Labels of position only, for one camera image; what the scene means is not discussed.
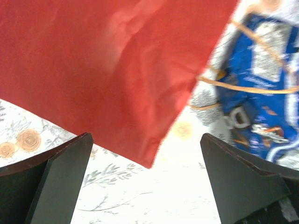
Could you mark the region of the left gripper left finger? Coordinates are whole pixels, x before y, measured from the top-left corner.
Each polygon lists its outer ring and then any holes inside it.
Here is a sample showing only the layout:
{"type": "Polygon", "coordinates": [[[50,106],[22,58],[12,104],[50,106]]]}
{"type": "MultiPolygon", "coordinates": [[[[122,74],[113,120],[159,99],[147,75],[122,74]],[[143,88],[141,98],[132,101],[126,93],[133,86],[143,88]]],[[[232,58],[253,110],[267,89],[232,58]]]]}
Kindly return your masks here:
{"type": "Polygon", "coordinates": [[[51,150],[0,169],[2,224],[69,224],[93,137],[83,133],[51,150]]]}

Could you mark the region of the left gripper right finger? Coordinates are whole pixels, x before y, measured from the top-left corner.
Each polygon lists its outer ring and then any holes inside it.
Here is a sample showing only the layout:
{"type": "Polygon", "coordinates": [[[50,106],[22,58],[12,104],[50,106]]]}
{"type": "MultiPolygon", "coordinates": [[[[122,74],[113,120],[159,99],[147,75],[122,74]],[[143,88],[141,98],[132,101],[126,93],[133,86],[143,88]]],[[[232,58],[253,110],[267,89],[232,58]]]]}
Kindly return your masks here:
{"type": "Polygon", "coordinates": [[[299,172],[205,133],[201,150],[223,224],[297,224],[299,172]]]}

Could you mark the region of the red paper bag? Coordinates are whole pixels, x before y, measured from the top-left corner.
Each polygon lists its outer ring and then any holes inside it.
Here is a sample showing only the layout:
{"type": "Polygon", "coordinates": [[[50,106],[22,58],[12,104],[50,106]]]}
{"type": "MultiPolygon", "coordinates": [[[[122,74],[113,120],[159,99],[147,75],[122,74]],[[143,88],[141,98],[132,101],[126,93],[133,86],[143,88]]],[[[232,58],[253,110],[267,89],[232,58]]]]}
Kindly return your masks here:
{"type": "Polygon", "coordinates": [[[0,97],[151,168],[236,0],[3,0],[0,97]]]}

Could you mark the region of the blue chips bag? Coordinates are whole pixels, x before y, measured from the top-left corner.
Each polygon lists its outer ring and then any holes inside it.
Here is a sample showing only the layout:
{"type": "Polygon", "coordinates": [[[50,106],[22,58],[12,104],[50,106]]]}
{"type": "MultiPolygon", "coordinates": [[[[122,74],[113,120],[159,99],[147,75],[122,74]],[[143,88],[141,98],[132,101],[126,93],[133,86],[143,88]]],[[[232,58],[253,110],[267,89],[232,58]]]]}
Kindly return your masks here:
{"type": "Polygon", "coordinates": [[[273,163],[299,148],[299,83],[263,47],[238,31],[218,80],[252,92],[218,87],[235,146],[273,163]]]}

